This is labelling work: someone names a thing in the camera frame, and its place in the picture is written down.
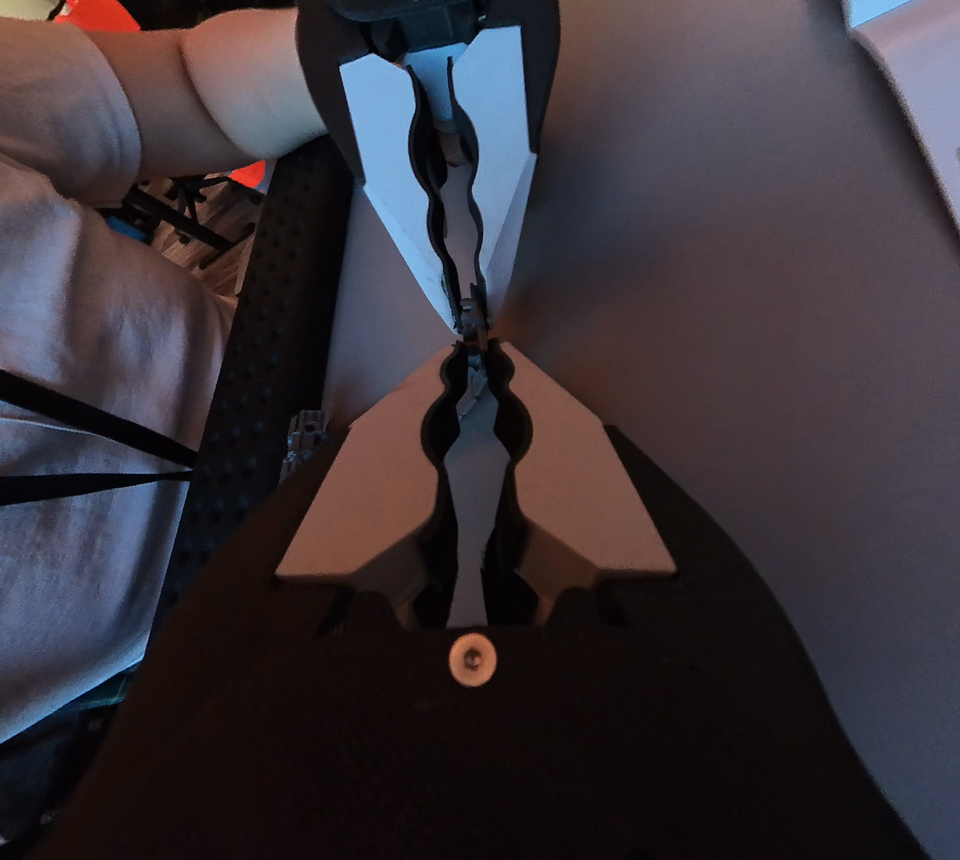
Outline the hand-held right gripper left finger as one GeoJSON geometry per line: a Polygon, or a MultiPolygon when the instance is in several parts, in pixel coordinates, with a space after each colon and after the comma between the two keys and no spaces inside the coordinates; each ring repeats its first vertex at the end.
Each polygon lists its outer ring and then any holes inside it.
{"type": "Polygon", "coordinates": [[[460,434],[461,397],[456,343],[356,420],[276,576],[375,591],[403,623],[446,626],[458,529],[444,460],[460,434]]]}

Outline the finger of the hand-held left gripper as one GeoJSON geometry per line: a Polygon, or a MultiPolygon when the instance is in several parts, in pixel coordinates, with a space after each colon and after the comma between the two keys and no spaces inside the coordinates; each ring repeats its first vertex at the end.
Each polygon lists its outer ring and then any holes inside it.
{"type": "Polygon", "coordinates": [[[430,242],[436,197],[418,177],[411,138],[418,115],[415,79],[376,54],[343,63],[342,85],[364,174],[364,192],[426,299],[459,333],[443,262],[430,242]]]}
{"type": "Polygon", "coordinates": [[[537,155],[530,147],[522,29],[482,30],[452,64],[452,98],[473,128],[470,193],[482,227],[478,271],[498,311],[512,277],[537,155]]]}

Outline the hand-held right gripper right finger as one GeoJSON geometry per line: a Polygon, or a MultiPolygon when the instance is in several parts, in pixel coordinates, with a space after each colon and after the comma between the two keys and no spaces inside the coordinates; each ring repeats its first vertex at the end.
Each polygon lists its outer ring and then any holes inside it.
{"type": "Polygon", "coordinates": [[[561,595],[676,565],[603,423],[509,343],[486,352],[509,455],[484,554],[491,626],[546,622],[561,595]]]}

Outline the person's left forearm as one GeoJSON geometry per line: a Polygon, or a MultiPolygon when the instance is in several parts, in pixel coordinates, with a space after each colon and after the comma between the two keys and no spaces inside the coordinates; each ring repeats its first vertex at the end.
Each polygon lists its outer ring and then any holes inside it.
{"type": "Polygon", "coordinates": [[[297,52],[297,13],[242,10],[192,29],[88,34],[133,111],[139,179],[230,171],[326,132],[297,52]]]}

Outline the grey desk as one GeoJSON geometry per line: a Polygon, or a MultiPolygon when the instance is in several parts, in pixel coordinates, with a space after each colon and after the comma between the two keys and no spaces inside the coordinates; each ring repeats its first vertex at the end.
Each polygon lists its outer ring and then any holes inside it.
{"type": "Polygon", "coordinates": [[[559,0],[499,331],[748,554],[958,858],[958,238],[839,0],[559,0]]]}

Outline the black perforated chair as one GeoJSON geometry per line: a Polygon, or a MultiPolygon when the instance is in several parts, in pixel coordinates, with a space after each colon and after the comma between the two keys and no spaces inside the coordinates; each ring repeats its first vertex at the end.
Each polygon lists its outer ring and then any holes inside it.
{"type": "Polygon", "coordinates": [[[278,488],[290,422],[322,406],[354,177],[327,136],[272,176],[148,652],[210,558],[278,488]]]}

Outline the black office chair base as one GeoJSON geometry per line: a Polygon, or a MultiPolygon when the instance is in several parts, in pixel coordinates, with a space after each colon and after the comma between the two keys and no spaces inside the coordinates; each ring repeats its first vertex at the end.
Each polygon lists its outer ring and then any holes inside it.
{"type": "Polygon", "coordinates": [[[148,243],[152,242],[158,225],[164,222],[176,231],[181,242],[198,241],[212,249],[216,256],[242,244],[251,236],[254,226],[249,224],[241,237],[234,241],[207,227],[198,218],[198,204],[208,199],[204,191],[211,186],[222,186],[257,207],[262,205],[265,198],[258,190],[227,174],[189,175],[171,179],[161,199],[150,195],[146,186],[147,182],[134,184],[122,199],[121,206],[114,209],[114,216],[147,232],[148,243]]]}

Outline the orange plastic object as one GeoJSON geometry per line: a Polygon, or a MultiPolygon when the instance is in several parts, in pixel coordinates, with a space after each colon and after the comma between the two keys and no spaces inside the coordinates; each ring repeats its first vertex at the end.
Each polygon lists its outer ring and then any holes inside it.
{"type": "Polygon", "coordinates": [[[73,24],[88,32],[140,31],[137,21],[118,0],[58,0],[48,20],[73,24]]]}

